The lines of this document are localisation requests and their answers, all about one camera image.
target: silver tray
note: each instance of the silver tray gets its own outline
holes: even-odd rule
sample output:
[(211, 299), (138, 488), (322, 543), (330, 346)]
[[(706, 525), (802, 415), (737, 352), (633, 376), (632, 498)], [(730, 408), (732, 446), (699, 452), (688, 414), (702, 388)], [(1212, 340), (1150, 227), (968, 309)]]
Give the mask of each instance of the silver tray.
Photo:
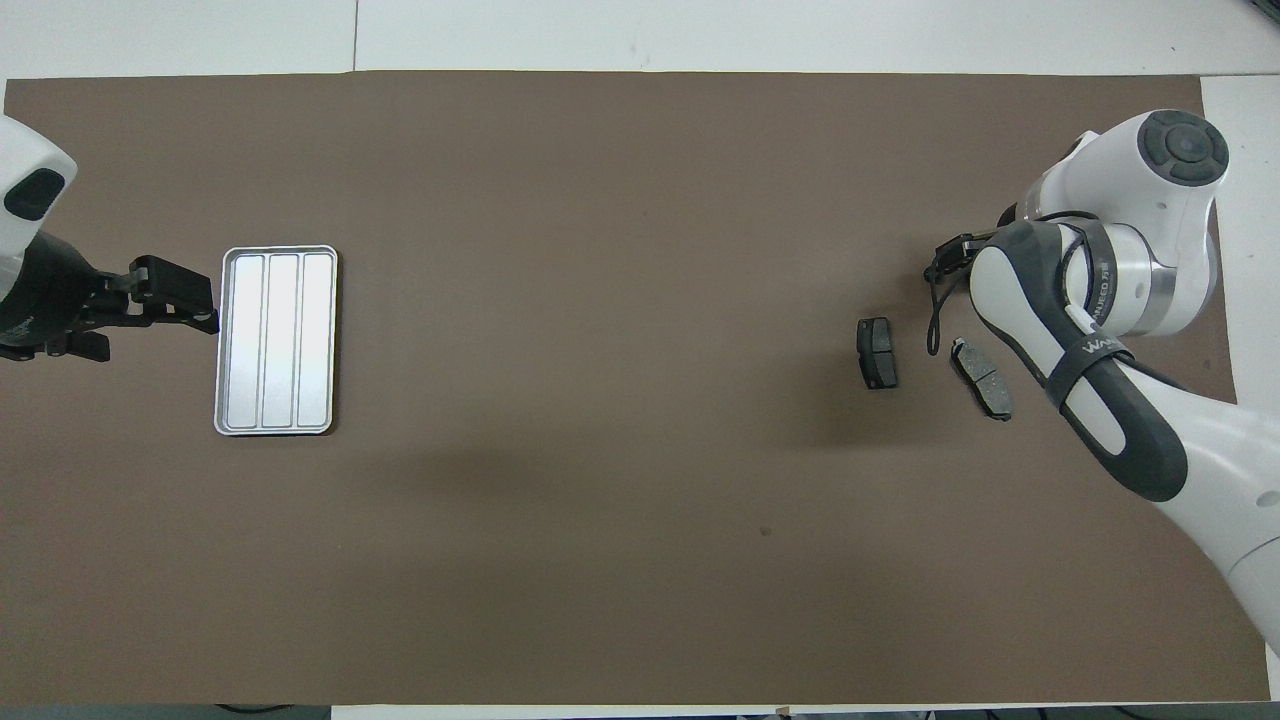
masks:
[(337, 299), (338, 252), (328, 245), (227, 251), (214, 395), (218, 432), (329, 429)]

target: table surface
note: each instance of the table surface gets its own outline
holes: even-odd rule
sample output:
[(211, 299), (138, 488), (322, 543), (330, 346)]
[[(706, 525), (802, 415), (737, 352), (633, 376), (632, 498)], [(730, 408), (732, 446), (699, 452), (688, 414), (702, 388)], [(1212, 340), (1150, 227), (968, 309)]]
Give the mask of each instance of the table surface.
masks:
[[(1065, 8), (970, 0), (948, 4), (954, 10), (946, 13), (906, 3), (822, 4), (804, 13), (787, 4), (754, 3), (749, 15), (731, 3), (699, 5), (701, 12), (690, 13), (617, 3), (616, 14), (600, 17), (584, 13), (581, 3), (556, 0), (365, 0), (358, 13), (355, 0), (224, 0), (204, 8), (137, 0), (93, 5), (5, 0), (0, 81), (376, 67), (1201, 76), (1280, 70), (1280, 35), (1244, 3), (1152, 0)], [(497, 22), (508, 17), (520, 19)], [(1070, 33), (1057, 32), (1083, 17), (1089, 18), (1096, 50), (1087, 54), (1060, 40)], [(989, 22), (1015, 26), (1006, 28), (996, 51), (980, 40)], [(1135, 44), (1135, 37), (1142, 41)], [(1167, 47), (1151, 41), (1165, 37), (1171, 38)], [(1034, 51), (1023, 51), (1020, 44), (1028, 42)], [(553, 56), (547, 55), (549, 47)], [(1280, 111), (1280, 78), (1211, 77), (1203, 85), (1207, 115), (1233, 141), (1219, 224), (1236, 388), (1240, 402), (1280, 411), (1280, 396), (1268, 392), (1270, 351), (1280, 340), (1280, 320), (1267, 310), (1270, 278), (1280, 272), (1280, 258), (1258, 252), (1280, 219), (1270, 201), (1280, 165), (1267, 160), (1280, 152), (1280, 133), (1267, 120)], [(3, 88), (0, 82), (0, 99)]]
[[(319, 438), (214, 433), (212, 340), (183, 328), (115, 333), (110, 365), (22, 368), (6, 398), (24, 411), (0, 418), (0, 464), (23, 469), (0, 491), (0, 694), (1262, 697), (1257, 634), (1212, 566), (1070, 438), (1012, 354), (982, 343), (1018, 402), (998, 424), (920, 347), (940, 238), (989, 224), (1076, 128), (1194, 109), (1198, 90), (14, 83), (14, 117), (84, 168), (50, 232), (97, 265), (163, 246), (210, 275), (228, 246), (332, 245), (342, 337)], [(952, 111), (1014, 102), (1044, 132)], [(876, 393), (852, 329), (881, 314), (902, 387)], [(963, 304), (946, 323), (984, 337)], [(1224, 341), (1219, 296), (1184, 334), (1133, 346), (1233, 400)]]

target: white robotic arm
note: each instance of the white robotic arm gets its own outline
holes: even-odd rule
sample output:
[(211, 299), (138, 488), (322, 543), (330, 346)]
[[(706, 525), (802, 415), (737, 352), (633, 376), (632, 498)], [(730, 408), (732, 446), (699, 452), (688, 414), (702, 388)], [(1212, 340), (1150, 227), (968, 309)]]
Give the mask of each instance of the white robotic arm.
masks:
[(1225, 167), (1221, 135), (1187, 113), (1087, 133), (1015, 210), (1053, 218), (995, 232), (969, 287), (1098, 461), (1199, 544), (1280, 647), (1280, 420), (1180, 389), (1116, 338), (1176, 332), (1203, 307)]
[[(180, 323), (216, 333), (209, 278), (152, 255), (123, 275), (95, 270), (45, 233), (45, 218), (76, 178), (76, 163), (27, 126), (0, 115), (0, 357), (37, 352), (110, 359), (109, 325)], [(141, 311), (131, 311), (131, 302)]]

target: cable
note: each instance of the cable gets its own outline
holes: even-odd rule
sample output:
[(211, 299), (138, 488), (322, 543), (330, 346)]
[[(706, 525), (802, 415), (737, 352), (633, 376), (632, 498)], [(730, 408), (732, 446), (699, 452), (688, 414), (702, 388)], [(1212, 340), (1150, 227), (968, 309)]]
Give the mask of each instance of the cable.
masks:
[(956, 270), (956, 279), (951, 281), (942, 295), (938, 295), (938, 286), (929, 282), (929, 299), (933, 301), (933, 313), (929, 314), (929, 331), (924, 336), (924, 348), (929, 355), (938, 354), (938, 345), (942, 342), (942, 305), (946, 304), (951, 293), (955, 292), (956, 287), (969, 277), (969, 269), (973, 265), (965, 265), (964, 268)]
[[(1115, 710), (1116, 712), (1126, 717), (1132, 717), (1133, 720), (1161, 720), (1160, 717), (1152, 717), (1149, 715), (1138, 715), (1137, 712), (1133, 712), (1132, 710), (1121, 707), (1119, 705), (1112, 705), (1111, 710)], [(1187, 720), (1196, 720), (1196, 719), (1188, 717)], [(1208, 719), (1202, 717), (1199, 720), (1208, 720)]]
[(227, 712), (234, 712), (237, 715), (262, 715), (264, 712), (275, 712), (278, 710), (288, 710), (293, 707), (292, 705), (269, 705), (266, 707), (236, 707), (234, 705), (221, 705), (218, 703), (216, 707), (221, 707)]

